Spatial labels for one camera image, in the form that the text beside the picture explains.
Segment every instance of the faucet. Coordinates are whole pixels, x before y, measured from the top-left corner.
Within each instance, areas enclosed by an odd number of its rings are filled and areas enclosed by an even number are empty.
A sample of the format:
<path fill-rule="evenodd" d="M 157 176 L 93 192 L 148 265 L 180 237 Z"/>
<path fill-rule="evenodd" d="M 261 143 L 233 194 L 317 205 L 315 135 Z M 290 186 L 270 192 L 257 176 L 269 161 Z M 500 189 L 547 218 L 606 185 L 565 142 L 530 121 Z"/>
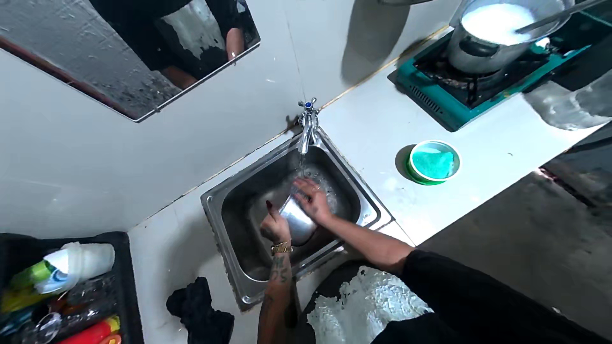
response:
<path fill-rule="evenodd" d="M 305 155 L 308 152 L 308 145 L 310 144 L 310 140 L 315 143 L 317 141 L 316 130 L 319 129 L 319 117 L 317 115 L 321 112 L 321 109 L 317 109 L 314 107 L 316 102 L 316 98 L 312 98 L 309 102 L 299 101 L 297 104 L 304 108 L 304 112 L 300 115 L 298 119 L 298 124 L 304 128 L 302 131 L 302 138 L 300 140 L 300 144 L 297 147 L 297 150 L 300 154 Z"/>

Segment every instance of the green bowl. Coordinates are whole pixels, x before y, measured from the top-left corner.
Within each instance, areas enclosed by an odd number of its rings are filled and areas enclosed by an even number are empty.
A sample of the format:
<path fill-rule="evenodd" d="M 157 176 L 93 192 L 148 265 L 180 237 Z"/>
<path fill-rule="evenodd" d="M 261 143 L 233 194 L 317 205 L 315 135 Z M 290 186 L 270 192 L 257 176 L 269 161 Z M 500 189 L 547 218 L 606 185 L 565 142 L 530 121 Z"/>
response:
<path fill-rule="evenodd" d="M 453 154 L 453 160 L 455 162 L 453 173 L 444 179 L 430 178 L 424 175 L 423 173 L 421 173 L 414 166 L 414 161 L 412 160 L 412 157 L 414 156 L 415 152 L 418 152 L 423 148 L 435 148 L 441 152 L 451 152 Z M 410 154 L 408 154 L 408 156 L 406 157 L 406 170 L 408 171 L 408 175 L 414 182 L 421 184 L 421 185 L 442 184 L 448 181 L 449 179 L 454 178 L 460 169 L 461 169 L 461 155 L 452 145 L 444 141 L 439 141 L 439 140 L 423 141 L 417 144 L 414 148 L 412 148 L 412 150 L 410 151 Z"/>

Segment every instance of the stove vent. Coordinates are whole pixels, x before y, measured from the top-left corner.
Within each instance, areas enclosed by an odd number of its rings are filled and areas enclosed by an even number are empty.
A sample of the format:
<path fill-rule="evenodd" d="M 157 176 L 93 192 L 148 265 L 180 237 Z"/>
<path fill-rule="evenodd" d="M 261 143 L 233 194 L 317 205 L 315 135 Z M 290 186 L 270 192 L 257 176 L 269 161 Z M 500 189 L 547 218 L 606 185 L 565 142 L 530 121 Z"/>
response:
<path fill-rule="evenodd" d="M 408 89 L 412 92 L 412 94 L 414 94 L 423 103 L 423 105 L 425 105 L 426 107 L 429 107 L 431 111 L 435 113 L 443 113 L 440 107 L 437 106 L 437 104 L 433 100 L 431 100 L 429 97 L 427 97 L 423 92 L 421 92 L 419 88 L 413 85 L 409 85 Z"/>

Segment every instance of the black cloth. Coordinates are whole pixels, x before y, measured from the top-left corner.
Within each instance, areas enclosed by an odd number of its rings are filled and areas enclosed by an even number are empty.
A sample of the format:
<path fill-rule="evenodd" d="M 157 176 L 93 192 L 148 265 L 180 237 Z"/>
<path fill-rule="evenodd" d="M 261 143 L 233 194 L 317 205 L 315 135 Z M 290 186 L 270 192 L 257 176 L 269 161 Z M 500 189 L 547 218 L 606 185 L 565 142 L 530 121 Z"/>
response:
<path fill-rule="evenodd" d="M 102 18 L 121 36 L 150 70 L 174 65 L 197 79 L 228 61 L 217 47 L 202 52 L 200 59 L 183 49 L 172 26 L 159 20 L 178 11 L 191 0 L 91 0 Z M 206 0 L 224 39 L 232 28 L 241 27 L 236 0 Z M 174 34 L 176 38 L 168 39 Z"/>
<path fill-rule="evenodd" d="M 176 290 L 166 301 L 170 314 L 181 318 L 187 328 L 187 344 L 230 342 L 234 316 L 212 309 L 211 302 L 211 291 L 204 277 L 198 277 L 186 288 Z"/>
<path fill-rule="evenodd" d="M 298 343 L 314 343 L 314 331 L 305 325 L 319 294 L 339 296 L 342 282 L 353 278 L 360 263 L 342 266 L 341 279 L 326 279 L 304 310 Z M 511 289 L 480 271 L 431 252 L 415 250 L 406 257 L 398 277 L 425 301 L 434 313 L 393 321 L 372 342 L 386 343 L 605 343 L 610 341 L 580 327 L 562 315 Z M 335 294 L 329 290 L 335 288 Z"/>

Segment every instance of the milk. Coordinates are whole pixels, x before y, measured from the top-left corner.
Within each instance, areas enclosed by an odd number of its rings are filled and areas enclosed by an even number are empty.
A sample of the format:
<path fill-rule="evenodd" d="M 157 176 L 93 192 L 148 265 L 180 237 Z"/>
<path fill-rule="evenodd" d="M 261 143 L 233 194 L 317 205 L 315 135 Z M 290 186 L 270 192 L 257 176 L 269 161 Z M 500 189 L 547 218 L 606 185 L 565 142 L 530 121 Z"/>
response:
<path fill-rule="evenodd" d="M 466 14 L 461 23 L 472 35 L 489 42 L 514 45 L 531 39 L 531 33 L 515 31 L 536 22 L 531 11 L 515 4 L 493 4 Z"/>

